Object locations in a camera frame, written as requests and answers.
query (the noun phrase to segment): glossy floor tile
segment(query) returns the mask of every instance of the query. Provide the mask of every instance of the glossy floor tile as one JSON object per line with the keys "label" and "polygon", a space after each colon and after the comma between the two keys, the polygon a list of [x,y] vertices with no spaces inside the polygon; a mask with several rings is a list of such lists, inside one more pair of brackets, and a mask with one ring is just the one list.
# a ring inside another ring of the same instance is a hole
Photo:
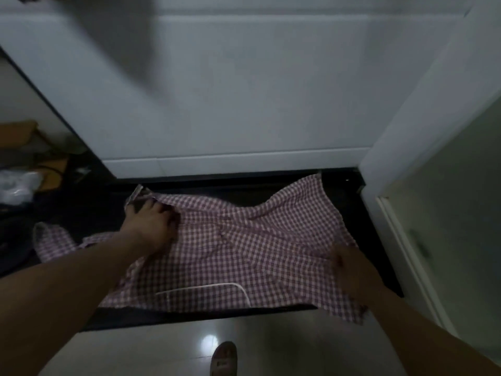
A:
{"label": "glossy floor tile", "polygon": [[84,332],[41,375],[208,375],[226,340],[238,348],[239,376],[405,374],[371,315],[358,326],[309,310]]}

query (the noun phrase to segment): white plastic bag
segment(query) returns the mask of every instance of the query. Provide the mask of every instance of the white plastic bag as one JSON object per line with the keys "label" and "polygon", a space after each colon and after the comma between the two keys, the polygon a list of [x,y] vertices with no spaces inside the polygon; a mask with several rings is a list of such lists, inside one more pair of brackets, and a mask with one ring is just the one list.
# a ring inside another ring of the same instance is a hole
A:
{"label": "white plastic bag", "polygon": [[43,175],[36,171],[0,170],[0,203],[20,205],[33,200]]}

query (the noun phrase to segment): white door frame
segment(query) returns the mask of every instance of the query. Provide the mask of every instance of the white door frame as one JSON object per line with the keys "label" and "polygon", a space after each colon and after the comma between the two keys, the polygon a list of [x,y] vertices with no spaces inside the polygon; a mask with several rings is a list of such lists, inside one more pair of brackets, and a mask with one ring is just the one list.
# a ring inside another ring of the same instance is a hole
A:
{"label": "white door frame", "polygon": [[362,198],[409,303],[457,335],[385,190],[422,165],[501,95],[501,0],[477,0],[360,164]]}

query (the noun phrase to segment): gingham shirt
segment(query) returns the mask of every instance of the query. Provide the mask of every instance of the gingham shirt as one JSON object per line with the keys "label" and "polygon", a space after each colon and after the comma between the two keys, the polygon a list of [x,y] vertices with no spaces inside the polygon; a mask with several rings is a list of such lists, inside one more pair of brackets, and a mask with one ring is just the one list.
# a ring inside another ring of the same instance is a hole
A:
{"label": "gingham shirt", "polygon": [[[362,322],[361,307],[336,286],[329,257],[333,243],[356,243],[325,195],[320,174],[255,207],[207,196],[151,196],[180,213],[179,239],[170,251],[132,264],[101,307],[194,312],[313,304]],[[113,234],[97,233],[77,246],[62,227],[39,223],[34,247],[47,262]],[[212,284],[225,285],[174,290]]]}

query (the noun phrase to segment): foot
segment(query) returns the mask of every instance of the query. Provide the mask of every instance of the foot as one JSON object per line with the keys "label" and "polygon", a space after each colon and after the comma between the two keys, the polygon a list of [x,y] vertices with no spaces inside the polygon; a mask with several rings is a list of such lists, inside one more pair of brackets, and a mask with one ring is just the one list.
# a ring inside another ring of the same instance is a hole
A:
{"label": "foot", "polygon": [[233,342],[221,343],[210,361],[210,376],[236,376],[236,346]]}

